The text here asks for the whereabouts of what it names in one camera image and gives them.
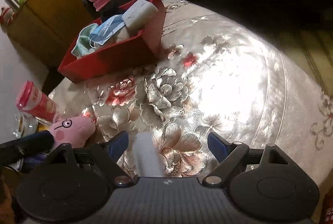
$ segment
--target stuffed toy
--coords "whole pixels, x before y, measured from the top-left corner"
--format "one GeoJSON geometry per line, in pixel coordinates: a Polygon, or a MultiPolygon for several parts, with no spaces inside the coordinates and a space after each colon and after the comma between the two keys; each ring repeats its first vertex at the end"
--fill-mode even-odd
{"type": "Polygon", "coordinates": [[[94,134],[95,130],[94,122],[86,116],[61,119],[49,129],[54,137],[54,148],[62,143],[70,143],[73,148],[84,147],[87,139],[94,134]]]}

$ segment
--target red storage tray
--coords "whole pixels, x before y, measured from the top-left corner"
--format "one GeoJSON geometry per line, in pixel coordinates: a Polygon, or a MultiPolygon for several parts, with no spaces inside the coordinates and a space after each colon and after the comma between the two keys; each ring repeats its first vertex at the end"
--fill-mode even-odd
{"type": "MultiPolygon", "coordinates": [[[[136,1],[128,2],[120,8],[127,10],[136,1]]],[[[58,72],[73,83],[77,83],[113,71],[155,62],[160,49],[165,7],[161,0],[147,1],[153,3],[159,11],[135,37],[101,48],[80,59],[71,54],[78,38],[76,37],[61,61],[58,72]]],[[[99,18],[93,23],[100,25],[102,22],[99,18]]]]}

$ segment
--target floral tablecloth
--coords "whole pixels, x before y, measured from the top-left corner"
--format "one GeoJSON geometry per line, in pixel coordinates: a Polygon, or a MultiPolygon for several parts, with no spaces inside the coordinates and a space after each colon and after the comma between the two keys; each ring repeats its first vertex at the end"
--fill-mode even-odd
{"type": "Polygon", "coordinates": [[[252,148],[277,144],[321,186],[333,167],[331,99],[246,28],[185,0],[163,2],[160,62],[80,84],[64,79],[50,95],[64,116],[96,120],[91,142],[126,130],[118,164],[131,175],[133,140],[150,131],[167,176],[203,178],[218,164],[207,147],[215,131],[252,148]]]}

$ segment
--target white plastic piece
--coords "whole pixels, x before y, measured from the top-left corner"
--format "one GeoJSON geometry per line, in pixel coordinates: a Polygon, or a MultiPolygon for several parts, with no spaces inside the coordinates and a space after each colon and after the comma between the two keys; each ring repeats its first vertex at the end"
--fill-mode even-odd
{"type": "Polygon", "coordinates": [[[133,144],[133,156],[139,177],[165,177],[163,163],[150,132],[137,135],[133,144]]]}
{"type": "Polygon", "coordinates": [[[126,12],[123,14],[123,20],[127,28],[134,32],[140,30],[153,17],[159,10],[154,4],[146,0],[137,0],[126,12]]]}

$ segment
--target pink can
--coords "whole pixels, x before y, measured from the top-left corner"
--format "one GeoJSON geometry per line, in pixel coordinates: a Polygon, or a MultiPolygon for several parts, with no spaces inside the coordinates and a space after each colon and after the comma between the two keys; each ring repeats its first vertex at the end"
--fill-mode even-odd
{"type": "Polygon", "coordinates": [[[57,113],[57,104],[31,81],[26,81],[22,87],[16,98],[16,106],[20,111],[50,122],[53,122],[57,113]]]}

